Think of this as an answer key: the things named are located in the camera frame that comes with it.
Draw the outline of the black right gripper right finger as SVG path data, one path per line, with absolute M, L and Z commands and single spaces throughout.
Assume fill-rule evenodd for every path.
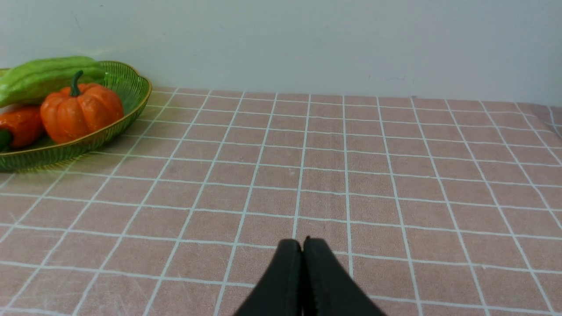
M 345 271 L 325 240 L 307 237 L 303 260 L 304 316 L 385 316 Z

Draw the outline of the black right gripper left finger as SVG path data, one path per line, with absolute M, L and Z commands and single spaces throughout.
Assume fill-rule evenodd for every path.
M 300 316 L 303 252 L 299 242 L 283 239 L 272 260 L 235 316 Z

